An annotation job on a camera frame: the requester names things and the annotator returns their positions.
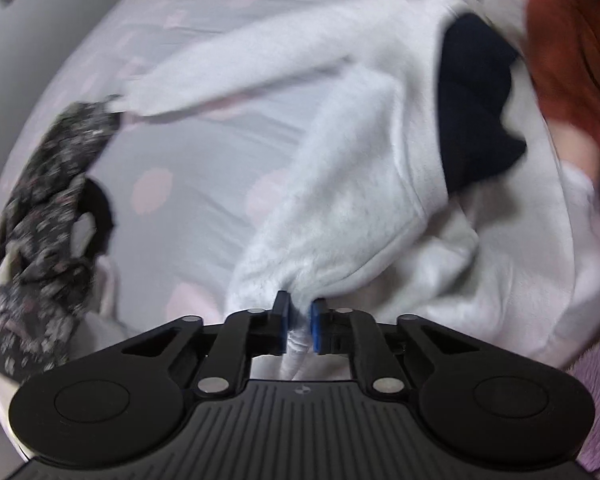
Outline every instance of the polka dot sheet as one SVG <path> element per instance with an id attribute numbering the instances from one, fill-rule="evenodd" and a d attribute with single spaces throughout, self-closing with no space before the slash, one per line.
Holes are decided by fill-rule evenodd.
<path id="1" fill-rule="evenodd" d="M 33 110 L 0 180 L 0 211 L 70 102 L 120 92 L 192 42 L 330 1 L 122 0 Z M 144 331 L 188 314 L 222 322 L 232 270 L 281 199 L 297 146 L 339 73 L 309 73 L 168 118 L 123 116 L 91 171 L 115 214 L 110 256 L 122 323 Z"/>

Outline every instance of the bed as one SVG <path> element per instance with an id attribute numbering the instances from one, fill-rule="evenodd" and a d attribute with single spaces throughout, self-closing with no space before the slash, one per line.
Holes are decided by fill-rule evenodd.
<path id="1" fill-rule="evenodd" d="M 71 102 L 119 92 L 185 44 L 329 1 L 123 0 L 40 98 L 0 179 L 0 213 L 41 136 Z M 514 42 L 523 35 L 522 1 L 487 6 Z M 115 309 L 88 316 L 74 356 L 188 314 L 222 322 L 235 263 L 282 195 L 286 169 L 337 76 L 338 67 L 328 68 L 163 118 L 124 115 L 91 171 L 115 216 L 103 263 L 116 275 Z M 14 391 L 0 376 L 0 421 L 17 446 L 8 424 Z"/>

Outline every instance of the black hole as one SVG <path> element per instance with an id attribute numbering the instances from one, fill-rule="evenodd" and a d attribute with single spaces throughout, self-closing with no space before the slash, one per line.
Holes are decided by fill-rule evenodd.
<path id="1" fill-rule="evenodd" d="M 139 355 L 142 357 L 158 357 L 171 344 L 171 341 L 178 335 L 180 329 L 171 328 L 165 332 L 153 336 L 150 339 L 136 343 L 129 348 L 125 348 L 122 353 L 128 355 Z"/>
<path id="2" fill-rule="evenodd" d="M 429 326 L 423 326 L 422 331 L 445 355 L 466 354 L 468 352 L 476 352 L 478 350 L 475 346 L 472 346 L 469 343 L 460 341 L 443 332 L 438 332 Z"/>

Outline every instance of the dark floral garment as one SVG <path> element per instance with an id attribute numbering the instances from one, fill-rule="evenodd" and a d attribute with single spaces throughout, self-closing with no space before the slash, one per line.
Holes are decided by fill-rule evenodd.
<path id="1" fill-rule="evenodd" d="M 0 264 L 8 252 L 15 258 L 11 281 L 0 286 L 0 372 L 18 382 L 67 361 L 88 304 L 94 257 L 72 255 L 71 232 L 89 188 L 85 172 L 119 124 L 106 103 L 70 105 L 43 137 L 4 210 Z"/>

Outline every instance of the circular cap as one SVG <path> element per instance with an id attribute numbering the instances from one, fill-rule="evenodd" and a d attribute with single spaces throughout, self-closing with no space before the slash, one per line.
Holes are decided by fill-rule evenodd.
<path id="1" fill-rule="evenodd" d="M 374 381 L 374 390 L 381 394 L 398 394 L 404 390 L 404 383 L 393 377 L 383 377 Z"/>
<path id="2" fill-rule="evenodd" d="M 67 386 L 56 396 L 56 410 L 74 422 L 103 422 L 129 405 L 129 392 L 111 381 L 83 381 Z"/>
<path id="3" fill-rule="evenodd" d="M 504 418 L 529 418 L 549 403 L 544 388 L 518 377 L 494 377 L 476 386 L 475 401 L 485 411 Z"/>
<path id="4" fill-rule="evenodd" d="M 207 377 L 198 383 L 198 388 L 206 394 L 219 394 L 229 387 L 229 381 L 222 377 Z"/>

